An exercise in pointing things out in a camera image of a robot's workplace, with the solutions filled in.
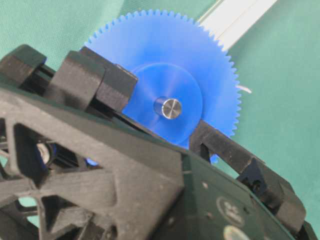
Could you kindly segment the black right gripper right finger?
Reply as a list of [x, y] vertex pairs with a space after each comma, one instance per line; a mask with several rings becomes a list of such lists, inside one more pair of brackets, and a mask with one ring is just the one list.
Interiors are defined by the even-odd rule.
[[307, 211], [292, 185], [259, 157], [233, 141], [218, 129], [200, 120], [189, 138], [189, 148], [203, 158], [217, 155], [238, 173], [261, 203], [291, 233], [300, 233]]

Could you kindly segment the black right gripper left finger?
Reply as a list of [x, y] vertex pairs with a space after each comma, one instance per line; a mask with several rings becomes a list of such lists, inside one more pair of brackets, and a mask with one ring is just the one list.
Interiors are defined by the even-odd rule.
[[129, 103], [138, 78], [88, 47], [70, 51], [49, 83], [49, 99], [86, 110], [92, 100], [121, 112]]

